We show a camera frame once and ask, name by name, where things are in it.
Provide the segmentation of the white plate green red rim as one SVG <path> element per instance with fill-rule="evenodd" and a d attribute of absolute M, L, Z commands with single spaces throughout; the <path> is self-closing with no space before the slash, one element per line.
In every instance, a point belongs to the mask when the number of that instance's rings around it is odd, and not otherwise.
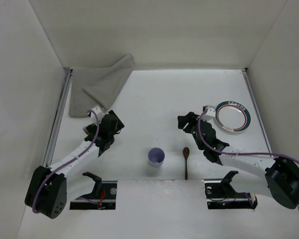
<path fill-rule="evenodd" d="M 239 102 L 224 101 L 216 106 L 215 120 L 218 125 L 230 133 L 241 133 L 251 123 L 248 109 Z"/>

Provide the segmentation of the grey cloth placemat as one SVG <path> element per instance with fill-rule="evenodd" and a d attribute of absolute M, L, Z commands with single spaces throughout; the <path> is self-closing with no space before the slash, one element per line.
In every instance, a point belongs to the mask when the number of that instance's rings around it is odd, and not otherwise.
<path fill-rule="evenodd" d="M 134 58 L 131 54 L 110 67 L 73 69 L 69 116 L 86 118 L 87 110 L 96 106 L 110 109 L 133 69 Z"/>

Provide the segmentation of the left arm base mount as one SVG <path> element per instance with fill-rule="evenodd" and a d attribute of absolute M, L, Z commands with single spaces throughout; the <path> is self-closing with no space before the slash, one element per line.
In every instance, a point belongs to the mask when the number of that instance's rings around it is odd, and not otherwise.
<path fill-rule="evenodd" d="M 104 181 L 101 177 L 85 172 L 67 189 L 70 210 L 115 210 L 117 181 Z"/>

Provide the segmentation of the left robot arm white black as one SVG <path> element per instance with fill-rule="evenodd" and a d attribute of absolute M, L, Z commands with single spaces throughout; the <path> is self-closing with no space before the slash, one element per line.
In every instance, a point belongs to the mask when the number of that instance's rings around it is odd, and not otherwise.
<path fill-rule="evenodd" d="M 65 158 L 49 166 L 38 166 L 33 172 L 24 203 L 35 214 L 54 219 L 64 210 L 67 201 L 84 200 L 103 209 L 102 201 L 112 196 L 103 187 L 103 180 L 82 169 L 100 157 L 115 141 L 124 124 L 113 110 L 103 113 L 99 108 L 88 110 L 95 122 L 85 126 L 86 137 Z"/>

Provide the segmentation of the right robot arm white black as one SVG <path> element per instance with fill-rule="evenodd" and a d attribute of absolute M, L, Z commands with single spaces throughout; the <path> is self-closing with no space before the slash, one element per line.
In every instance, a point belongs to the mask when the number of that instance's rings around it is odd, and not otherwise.
<path fill-rule="evenodd" d="M 279 153 L 243 152 L 219 140 L 212 124 L 201 115 L 189 112 L 178 116 L 178 128 L 192 135 L 197 147 L 209 162 L 232 167 L 225 177 L 208 179 L 205 194 L 211 204 L 231 198 L 244 198 L 255 208 L 252 194 L 273 198 L 288 209 L 299 205 L 299 160 Z"/>

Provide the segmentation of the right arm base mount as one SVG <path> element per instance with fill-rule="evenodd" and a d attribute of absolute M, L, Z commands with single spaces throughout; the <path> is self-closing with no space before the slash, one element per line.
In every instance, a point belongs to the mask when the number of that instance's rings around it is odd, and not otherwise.
<path fill-rule="evenodd" d="M 236 192 L 231 186 L 238 171 L 230 171 L 221 179 L 204 181 L 207 208 L 209 210 L 256 209 L 258 199 L 255 194 Z"/>

